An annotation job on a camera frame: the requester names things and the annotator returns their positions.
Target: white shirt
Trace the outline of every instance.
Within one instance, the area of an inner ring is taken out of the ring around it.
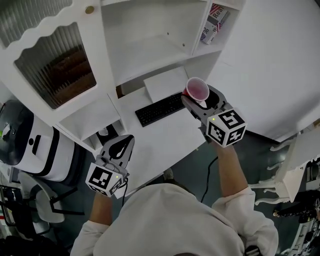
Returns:
[[[250,188],[210,208],[176,185],[150,185],[125,203],[111,226],[87,221],[71,256],[243,256],[251,245],[274,256],[278,232],[254,202]]]

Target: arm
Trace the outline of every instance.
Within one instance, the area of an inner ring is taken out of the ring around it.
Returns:
[[[101,235],[112,223],[112,200],[100,193],[94,196],[89,221],[83,224],[70,256],[92,256]]]
[[[272,220],[254,211],[255,193],[248,187],[233,146],[214,145],[218,155],[223,198],[212,208],[231,222],[244,238],[244,247],[257,246],[263,256],[274,256],[278,248],[278,231]]]

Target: white cabinet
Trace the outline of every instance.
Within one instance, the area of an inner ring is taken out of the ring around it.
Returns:
[[[207,45],[200,37],[213,0],[2,0],[0,80],[96,154],[99,130],[128,132],[116,86],[181,66],[206,79],[243,3],[219,0],[231,14]]]
[[[99,0],[0,5],[1,80],[47,124],[114,88]]]

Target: red plastic cup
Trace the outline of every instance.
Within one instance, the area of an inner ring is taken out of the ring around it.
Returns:
[[[190,96],[196,102],[201,103],[208,99],[210,91],[205,81],[198,77],[191,77],[187,82],[182,94]]]

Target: cardboard box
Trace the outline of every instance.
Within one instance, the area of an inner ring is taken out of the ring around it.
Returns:
[[[209,45],[229,16],[230,12],[228,10],[214,3],[205,23],[201,41]]]

